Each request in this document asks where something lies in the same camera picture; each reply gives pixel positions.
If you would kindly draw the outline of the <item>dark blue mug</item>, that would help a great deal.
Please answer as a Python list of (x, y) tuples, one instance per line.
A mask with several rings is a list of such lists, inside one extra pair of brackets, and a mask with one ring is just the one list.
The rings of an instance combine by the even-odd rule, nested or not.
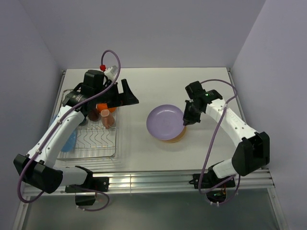
[(79, 126), (85, 126), (87, 124), (87, 118), (84, 118), (84, 120), (79, 124)]

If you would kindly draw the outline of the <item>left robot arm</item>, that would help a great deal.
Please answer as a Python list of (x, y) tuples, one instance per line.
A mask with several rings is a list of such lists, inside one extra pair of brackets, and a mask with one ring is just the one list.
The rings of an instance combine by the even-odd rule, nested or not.
[(83, 82), (65, 95), (58, 115), (43, 137), (27, 154), (15, 157), (13, 164), (20, 175), (19, 181), (48, 194), (60, 186), (76, 185), (82, 191), (92, 189), (92, 171), (81, 166), (56, 168), (55, 163), (70, 135), (97, 104), (113, 108), (139, 103), (126, 79), (121, 80), (121, 86), (123, 92), (119, 93), (117, 82), (104, 72), (86, 71)]

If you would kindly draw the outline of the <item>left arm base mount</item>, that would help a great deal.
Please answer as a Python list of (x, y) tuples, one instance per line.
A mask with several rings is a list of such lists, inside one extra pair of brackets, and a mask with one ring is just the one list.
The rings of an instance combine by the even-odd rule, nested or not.
[(75, 204), (78, 207), (88, 209), (98, 201), (98, 196), (102, 195), (106, 198), (103, 208), (109, 204), (110, 198), (106, 194), (109, 186), (108, 177), (92, 177), (82, 185), (69, 185), (65, 187), (65, 193), (74, 193)]

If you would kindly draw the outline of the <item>orange bowl white inside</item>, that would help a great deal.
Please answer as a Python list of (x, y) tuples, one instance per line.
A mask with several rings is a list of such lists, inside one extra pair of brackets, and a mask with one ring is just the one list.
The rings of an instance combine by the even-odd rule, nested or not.
[(108, 110), (109, 112), (113, 113), (116, 111), (116, 107), (108, 107), (106, 103), (99, 103), (96, 105), (96, 108), (99, 112), (103, 111), (103, 110)]

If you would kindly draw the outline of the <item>blue plate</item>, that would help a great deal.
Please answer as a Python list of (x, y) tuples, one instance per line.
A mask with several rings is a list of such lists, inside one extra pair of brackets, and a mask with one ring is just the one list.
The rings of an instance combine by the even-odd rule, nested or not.
[(58, 127), (49, 138), (46, 150), (51, 153), (70, 152), (76, 144), (77, 130), (74, 129), (68, 136), (66, 129)]

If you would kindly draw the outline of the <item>brown mug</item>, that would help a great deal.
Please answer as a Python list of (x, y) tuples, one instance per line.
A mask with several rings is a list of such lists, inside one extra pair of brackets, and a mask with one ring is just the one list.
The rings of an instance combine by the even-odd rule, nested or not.
[(92, 110), (89, 111), (89, 113), (88, 113), (88, 118), (89, 118), (89, 120), (91, 120), (91, 121), (93, 121), (93, 122), (99, 120), (99, 118), (100, 118), (100, 113), (99, 113), (99, 111), (98, 111), (96, 108), (92, 109)]

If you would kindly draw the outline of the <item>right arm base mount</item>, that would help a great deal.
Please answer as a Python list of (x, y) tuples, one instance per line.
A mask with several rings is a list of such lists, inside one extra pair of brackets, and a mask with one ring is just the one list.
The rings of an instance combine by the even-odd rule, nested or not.
[[(198, 189), (199, 188), (199, 179), (200, 179), (200, 174), (195, 173), (195, 174), (192, 175), (192, 180), (189, 181), (189, 184), (193, 185), (194, 189)], [(213, 173), (207, 172), (203, 175), (203, 178), (201, 180), (201, 189), (205, 189), (205, 190), (211, 189), (212, 187), (214, 187), (218, 183), (221, 183), (225, 179), (226, 178), (219, 179)], [(220, 190), (218, 190), (218, 191), (211, 190), (211, 191), (207, 192), (205, 195), (206, 195), (206, 198), (208, 199), (208, 201), (211, 202), (211, 203), (214, 203), (214, 204), (220, 204), (220, 203), (224, 202), (227, 198), (227, 191), (226, 191), (227, 184), (228, 184), (228, 182), (225, 182), (225, 183), (219, 185), (217, 188), (219, 188)]]

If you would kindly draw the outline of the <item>pink mug white inside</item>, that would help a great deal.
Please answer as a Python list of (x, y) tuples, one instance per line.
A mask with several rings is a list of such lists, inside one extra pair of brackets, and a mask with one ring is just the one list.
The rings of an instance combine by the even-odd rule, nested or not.
[(115, 123), (115, 119), (111, 114), (111, 112), (108, 109), (104, 109), (100, 112), (100, 115), (101, 115), (102, 125), (106, 129), (110, 129)]

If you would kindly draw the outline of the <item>purple plate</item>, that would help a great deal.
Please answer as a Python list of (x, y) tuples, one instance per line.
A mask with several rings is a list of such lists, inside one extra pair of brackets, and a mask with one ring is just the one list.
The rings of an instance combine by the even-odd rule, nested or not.
[(158, 140), (177, 138), (184, 130), (183, 112), (177, 106), (163, 104), (154, 108), (146, 120), (146, 128)]

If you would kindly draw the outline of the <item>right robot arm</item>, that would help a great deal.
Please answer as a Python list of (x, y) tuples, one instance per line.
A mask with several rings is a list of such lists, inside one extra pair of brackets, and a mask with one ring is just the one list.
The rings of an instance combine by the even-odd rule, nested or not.
[(230, 100), (224, 100), (217, 90), (206, 91), (196, 81), (185, 87), (189, 96), (183, 115), (183, 125), (189, 126), (201, 121), (201, 114), (210, 116), (230, 137), (236, 148), (232, 158), (211, 166), (200, 180), (217, 187), (234, 175), (246, 176), (270, 162), (270, 137), (246, 124), (228, 107)]

